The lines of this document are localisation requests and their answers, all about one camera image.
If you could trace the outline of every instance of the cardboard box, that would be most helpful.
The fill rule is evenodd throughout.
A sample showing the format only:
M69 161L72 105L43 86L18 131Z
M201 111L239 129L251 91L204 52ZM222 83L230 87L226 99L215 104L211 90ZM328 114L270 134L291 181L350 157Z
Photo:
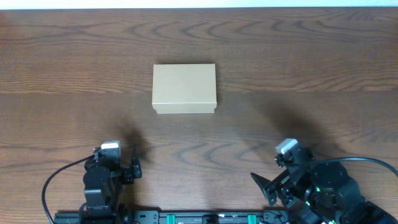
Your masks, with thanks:
M152 107L158 114L214 113L215 64L154 65Z

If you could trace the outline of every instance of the cable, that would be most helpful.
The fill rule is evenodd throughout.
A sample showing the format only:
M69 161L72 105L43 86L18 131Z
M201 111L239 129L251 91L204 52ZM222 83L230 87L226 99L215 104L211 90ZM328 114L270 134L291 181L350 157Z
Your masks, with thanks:
M51 176L50 176L50 177L47 179L47 181L45 182L45 184L44 184L44 186L43 186L43 191L42 191L42 203L43 203L44 212L45 212L47 218L49 218L51 224L55 224L55 222L54 222L54 220L53 220L52 217L51 217L51 214L50 214L50 212L49 212L49 208L47 207L47 203L45 203L45 189L47 188L47 186L48 186L48 184L50 183L51 179L53 179L53 177L54 177L55 175L57 175L59 172L63 171L64 169L66 169L66 168L68 168L68 167L71 167L71 166L74 166L74 165L76 165L76 164L79 164L79 163L81 163L81 162L83 162L83 161L86 161L86 160L88 160L88 159L91 159L91 158L94 158L94 155L88 156L88 157L86 157L86 158L84 158L84 159L80 159L79 161L72 162L72 163L69 164L69 165L66 165L66 166L64 166L64 167L59 168L57 171L55 171L53 174L51 174Z
M303 163L294 163L294 162L285 162L286 166L294 167L294 166L313 166L313 165L318 165L318 164L324 164L324 163L330 163L330 162L343 162L343 161L362 161L362 162L373 162L375 164L382 165L391 172L393 172L397 177L398 177L398 170L396 170L392 165L380 161L378 159L373 159L373 158L368 158L368 157L341 157L341 158L335 158L335 159L325 159L322 161L313 161L313 162L303 162Z

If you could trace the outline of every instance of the tabletop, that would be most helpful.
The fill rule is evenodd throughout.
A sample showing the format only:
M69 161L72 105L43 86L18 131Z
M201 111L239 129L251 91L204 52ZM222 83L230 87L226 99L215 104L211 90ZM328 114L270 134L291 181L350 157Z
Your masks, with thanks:
M168 63L216 64L215 114L156 114ZM267 207L250 172L279 175L285 138L398 167L398 8L0 11L0 76L1 223L47 223L49 175L111 140L142 165L122 201L161 210ZM391 172L344 165L398 216ZM85 201L84 173L51 181L52 215Z

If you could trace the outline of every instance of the wooden plank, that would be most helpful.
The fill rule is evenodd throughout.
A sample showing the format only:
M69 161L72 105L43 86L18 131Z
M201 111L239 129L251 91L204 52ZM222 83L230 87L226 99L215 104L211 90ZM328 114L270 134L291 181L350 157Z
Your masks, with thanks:
M47 177L113 139L144 172L123 201L163 210L264 208L249 173L279 174L273 148L287 137L318 158L398 167L396 12L3 11L0 222L46 223ZM216 113L156 115L154 63L216 63ZM345 165L368 200L398 215L388 170ZM50 184L52 214L84 202L83 174L78 165Z

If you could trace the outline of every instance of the box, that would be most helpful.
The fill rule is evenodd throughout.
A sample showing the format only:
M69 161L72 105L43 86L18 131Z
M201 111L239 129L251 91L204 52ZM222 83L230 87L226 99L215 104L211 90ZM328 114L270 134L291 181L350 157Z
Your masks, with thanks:
M214 113L215 64L154 65L152 107L158 114Z

